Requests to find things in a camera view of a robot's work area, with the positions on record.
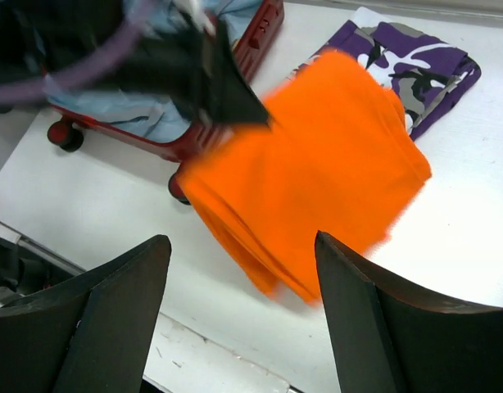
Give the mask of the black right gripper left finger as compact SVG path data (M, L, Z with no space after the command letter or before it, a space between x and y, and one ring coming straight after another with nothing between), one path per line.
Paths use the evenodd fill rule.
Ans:
M0 306L0 392L142 392L171 257L156 235Z

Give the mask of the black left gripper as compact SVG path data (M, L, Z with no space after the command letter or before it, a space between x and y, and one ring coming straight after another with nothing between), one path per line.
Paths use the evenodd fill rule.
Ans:
M208 16L201 29L190 24L141 38L91 88L165 95L205 123L267 126L270 122L270 113L236 64L226 22L214 16Z

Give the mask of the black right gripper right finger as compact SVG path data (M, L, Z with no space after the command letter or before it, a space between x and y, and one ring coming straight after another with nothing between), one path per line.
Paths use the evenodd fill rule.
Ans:
M503 308L429 290L315 238L343 392L503 392Z

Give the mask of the red hard-shell suitcase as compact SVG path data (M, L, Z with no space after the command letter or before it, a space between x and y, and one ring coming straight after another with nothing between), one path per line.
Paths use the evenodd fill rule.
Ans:
M281 1L202 1L210 18L227 24L229 43L243 78L250 82L261 66L284 19ZM49 98L61 113L47 136L63 151L77 151L85 129L183 164L214 146L224 133L218 124L196 120L193 109L162 94L124 91L56 93Z

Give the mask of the orange garment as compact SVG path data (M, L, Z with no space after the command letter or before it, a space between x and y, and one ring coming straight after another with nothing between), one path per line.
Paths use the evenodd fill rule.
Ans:
M317 302L316 234L365 253L431 169L397 95L344 52L322 52L265 105L269 126L236 128L184 166L179 186L259 291Z

